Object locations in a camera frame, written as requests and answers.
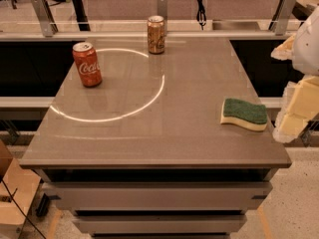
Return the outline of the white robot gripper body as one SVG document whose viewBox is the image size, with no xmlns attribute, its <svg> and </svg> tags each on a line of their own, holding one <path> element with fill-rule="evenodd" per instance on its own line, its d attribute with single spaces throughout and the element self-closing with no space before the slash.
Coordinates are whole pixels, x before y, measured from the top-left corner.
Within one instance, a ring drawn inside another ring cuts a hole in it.
<svg viewBox="0 0 319 239">
<path fill-rule="evenodd" d="M 292 49 L 293 68 L 305 75 L 319 75 L 319 7 L 298 29 Z"/>
</svg>

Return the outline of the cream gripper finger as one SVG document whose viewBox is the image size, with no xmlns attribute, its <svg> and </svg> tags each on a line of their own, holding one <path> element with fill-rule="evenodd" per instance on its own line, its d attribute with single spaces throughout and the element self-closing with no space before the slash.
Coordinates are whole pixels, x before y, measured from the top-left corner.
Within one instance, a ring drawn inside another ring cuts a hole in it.
<svg viewBox="0 0 319 239">
<path fill-rule="evenodd" d="M 278 142 L 291 142 L 318 115 L 319 77 L 306 75 L 298 83 L 289 82 L 284 89 L 282 107 L 272 135 Z"/>
<path fill-rule="evenodd" d="M 270 54 L 274 59 L 285 61 L 293 58 L 292 48 L 295 40 L 295 34 L 286 39 L 282 44 L 276 47 Z"/>
</svg>

